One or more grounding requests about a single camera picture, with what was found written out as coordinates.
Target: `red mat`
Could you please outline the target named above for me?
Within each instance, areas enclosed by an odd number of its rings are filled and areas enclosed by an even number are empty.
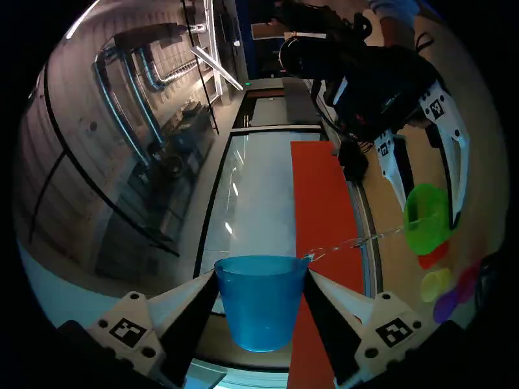
[[[297,256],[358,237],[348,186],[337,157],[332,156],[332,143],[295,141],[291,149]],[[310,268],[364,293],[360,249],[327,253]],[[303,297],[294,330],[288,389],[332,389],[334,376]]]

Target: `wooden table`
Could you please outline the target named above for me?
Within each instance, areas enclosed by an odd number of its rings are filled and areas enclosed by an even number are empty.
[[[367,10],[364,15],[373,24],[370,45],[382,45],[376,16]],[[420,55],[429,60],[444,77],[456,101],[470,135],[470,166],[468,187],[461,220],[450,239],[448,255],[431,270],[418,265],[403,234],[379,240],[384,290],[391,290],[426,318],[431,318],[433,303],[420,298],[422,278],[432,270],[447,266],[452,271],[449,290],[460,273],[478,259],[495,252],[504,238],[505,214],[508,206],[509,173],[503,132],[492,97],[475,63],[461,42],[445,27],[418,17],[416,36],[429,32],[435,43]],[[425,131],[406,126],[399,134],[407,137],[407,151],[415,185],[432,183],[446,188],[440,153],[431,148]],[[377,232],[402,225],[402,210],[394,191],[381,174],[376,151],[367,154],[369,168],[363,185]],[[461,325],[473,317],[474,300],[459,305],[451,316]]]

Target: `green plastic cup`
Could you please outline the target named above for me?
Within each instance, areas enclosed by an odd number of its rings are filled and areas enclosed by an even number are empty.
[[[405,238],[417,255],[431,253],[450,238],[447,192],[430,183],[415,186],[404,207]]]

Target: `yellow cup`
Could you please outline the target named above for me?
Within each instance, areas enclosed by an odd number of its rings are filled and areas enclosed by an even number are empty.
[[[451,272],[448,268],[427,273],[420,286],[422,300],[430,303],[438,298],[449,287]]]

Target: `blue plastic cup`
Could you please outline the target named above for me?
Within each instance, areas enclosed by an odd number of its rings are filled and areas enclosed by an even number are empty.
[[[215,263],[225,315],[238,346],[263,353],[290,342],[308,263],[263,255]]]

